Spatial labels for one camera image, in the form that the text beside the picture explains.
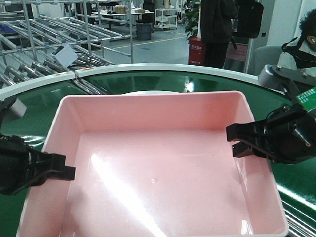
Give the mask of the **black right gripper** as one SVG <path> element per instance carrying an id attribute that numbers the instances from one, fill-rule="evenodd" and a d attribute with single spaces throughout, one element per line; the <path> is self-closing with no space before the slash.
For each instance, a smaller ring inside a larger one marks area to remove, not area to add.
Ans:
<path id="1" fill-rule="evenodd" d="M 254 155 L 296 164 L 316 157 L 316 118 L 298 103 L 270 112 L 265 120 L 233 123 L 226 134 L 227 141 L 237 142 L 232 146 L 235 158 Z"/>

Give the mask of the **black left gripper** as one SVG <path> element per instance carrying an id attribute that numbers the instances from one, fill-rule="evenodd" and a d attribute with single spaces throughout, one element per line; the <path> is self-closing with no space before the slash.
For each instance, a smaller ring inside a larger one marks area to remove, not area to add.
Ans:
<path id="1" fill-rule="evenodd" d="M 55 153 L 32 152 L 33 147 L 19 136 L 0 136 L 0 193 L 15 195 L 44 184 L 47 179 L 73 181 L 76 168 L 65 166 L 66 157 Z"/>

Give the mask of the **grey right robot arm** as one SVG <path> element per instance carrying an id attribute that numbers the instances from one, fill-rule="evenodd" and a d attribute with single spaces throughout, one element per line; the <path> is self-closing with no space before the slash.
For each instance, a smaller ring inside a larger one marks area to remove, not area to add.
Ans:
<path id="1" fill-rule="evenodd" d="M 255 155 L 273 163 L 296 164 L 316 156 L 316 79 L 279 65 L 266 65 L 258 82 L 282 91 L 291 106 L 270 112 L 265 119 L 234 123 L 226 128 L 234 141 L 233 156 Z"/>

